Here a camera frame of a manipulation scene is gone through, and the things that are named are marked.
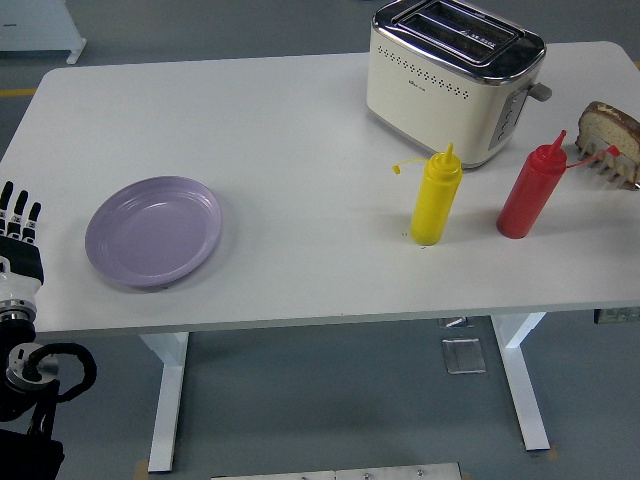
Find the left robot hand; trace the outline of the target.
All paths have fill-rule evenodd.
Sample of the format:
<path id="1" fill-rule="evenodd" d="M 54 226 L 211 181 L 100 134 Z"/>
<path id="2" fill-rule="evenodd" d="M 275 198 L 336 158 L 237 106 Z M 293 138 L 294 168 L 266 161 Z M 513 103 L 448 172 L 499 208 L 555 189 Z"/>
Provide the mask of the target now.
<path id="1" fill-rule="evenodd" d="M 44 271 L 36 228 L 41 204 L 34 202 L 26 213 L 29 193 L 21 190 L 13 199 L 14 184 L 1 190 L 1 303 L 32 303 L 44 284 Z"/>

